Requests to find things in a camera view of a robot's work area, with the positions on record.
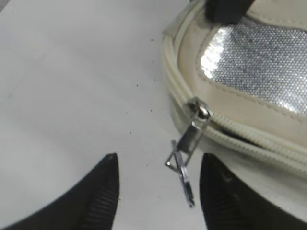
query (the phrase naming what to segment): white surface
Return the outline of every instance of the white surface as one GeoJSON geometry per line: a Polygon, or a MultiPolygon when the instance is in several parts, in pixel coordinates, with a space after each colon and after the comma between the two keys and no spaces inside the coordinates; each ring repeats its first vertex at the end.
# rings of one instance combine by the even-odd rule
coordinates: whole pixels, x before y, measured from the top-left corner
{"type": "Polygon", "coordinates": [[[163,164],[178,132],[161,31],[186,0],[11,0],[0,14],[0,228],[118,152],[115,230],[205,229],[163,164]]]}

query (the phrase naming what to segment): metal zipper pull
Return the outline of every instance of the metal zipper pull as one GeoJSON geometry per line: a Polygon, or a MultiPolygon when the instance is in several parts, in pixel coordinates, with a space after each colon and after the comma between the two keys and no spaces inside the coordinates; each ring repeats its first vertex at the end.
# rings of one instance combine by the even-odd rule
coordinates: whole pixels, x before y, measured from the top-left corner
{"type": "Polygon", "coordinates": [[[194,207],[194,198],[189,182],[187,164],[198,146],[203,135],[203,131],[210,121],[211,114],[207,109],[206,103],[198,98],[193,98],[187,103],[187,110],[191,116],[186,131],[181,136],[179,142],[172,141],[173,150],[168,157],[165,165],[179,173],[180,181],[190,207],[194,207]],[[183,160],[182,153],[186,154],[186,160],[183,160]],[[174,157],[176,165],[172,165],[171,160],[174,157]]]}

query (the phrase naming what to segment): sequin fabric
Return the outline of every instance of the sequin fabric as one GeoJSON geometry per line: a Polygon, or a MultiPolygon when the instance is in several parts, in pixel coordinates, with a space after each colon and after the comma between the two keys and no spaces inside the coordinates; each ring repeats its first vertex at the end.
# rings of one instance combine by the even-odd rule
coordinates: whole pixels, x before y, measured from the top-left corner
{"type": "Polygon", "coordinates": [[[201,57],[206,77],[307,116],[307,34],[243,18],[222,26],[201,57]]]}

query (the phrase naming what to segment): stitching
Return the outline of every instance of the stitching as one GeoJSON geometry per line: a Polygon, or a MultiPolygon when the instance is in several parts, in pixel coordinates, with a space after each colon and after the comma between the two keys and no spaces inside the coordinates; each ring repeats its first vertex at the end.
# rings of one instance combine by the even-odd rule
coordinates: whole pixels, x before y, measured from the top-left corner
{"type": "Polygon", "coordinates": [[[249,11],[249,13],[251,14],[254,14],[262,19],[266,19],[266,20],[269,20],[269,21],[274,21],[274,22],[278,22],[278,23],[293,23],[293,24],[296,24],[296,25],[302,25],[304,27],[307,27],[307,24],[305,24],[304,22],[301,22],[301,21],[296,21],[296,20],[293,20],[293,19],[277,19],[277,18],[269,18],[269,17],[266,17],[266,16],[263,16],[259,13],[256,13],[254,11],[249,11]]]}
{"type": "Polygon", "coordinates": [[[205,42],[205,40],[202,42],[201,48],[199,49],[199,51],[198,51],[198,53],[197,53],[197,55],[196,55],[196,58],[195,58],[195,66],[196,66],[197,75],[198,75],[203,81],[209,83],[211,86],[213,86],[213,87],[215,87],[215,88],[217,88],[217,89],[219,89],[219,90],[222,90],[222,91],[227,92],[227,93],[234,94],[235,96],[240,97],[240,98],[243,98],[243,99],[245,99],[245,100],[247,100],[247,101],[257,103],[257,104],[259,104],[259,105],[261,105],[261,106],[263,106],[263,107],[266,107],[266,108],[268,108],[268,109],[274,110],[275,112],[277,112],[277,113],[279,113],[279,114],[281,114],[281,115],[283,115],[283,116],[289,117],[290,119],[293,119],[294,121],[297,121],[297,122],[299,122],[299,123],[301,123],[301,124],[307,126],[307,122],[301,120],[301,119],[298,118],[298,117],[295,117],[295,116],[286,114],[286,113],[284,113],[283,111],[281,111],[281,110],[279,110],[279,109],[277,109],[277,108],[275,108],[275,107],[273,107],[273,106],[271,106],[271,105],[265,104],[265,103],[263,103],[263,102],[256,101],[256,100],[254,100],[254,99],[252,99],[252,98],[248,98],[247,96],[241,95],[241,94],[239,94],[239,93],[237,93],[237,92],[233,92],[233,91],[230,90],[230,89],[225,89],[224,87],[217,85],[215,82],[213,83],[213,82],[210,81],[207,77],[202,76],[202,75],[200,74],[200,73],[201,73],[201,70],[200,70],[200,67],[199,67],[199,65],[198,65],[198,60],[200,59],[201,51],[202,51],[203,48],[204,48],[204,42],[205,42]]]}

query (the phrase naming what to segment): black strap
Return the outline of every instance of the black strap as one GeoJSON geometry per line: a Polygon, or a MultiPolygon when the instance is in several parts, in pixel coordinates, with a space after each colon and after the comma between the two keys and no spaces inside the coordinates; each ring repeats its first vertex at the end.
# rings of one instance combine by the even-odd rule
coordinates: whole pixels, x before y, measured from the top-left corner
{"type": "Polygon", "coordinates": [[[207,0],[205,16],[213,23],[237,24],[254,0],[207,0]]]}

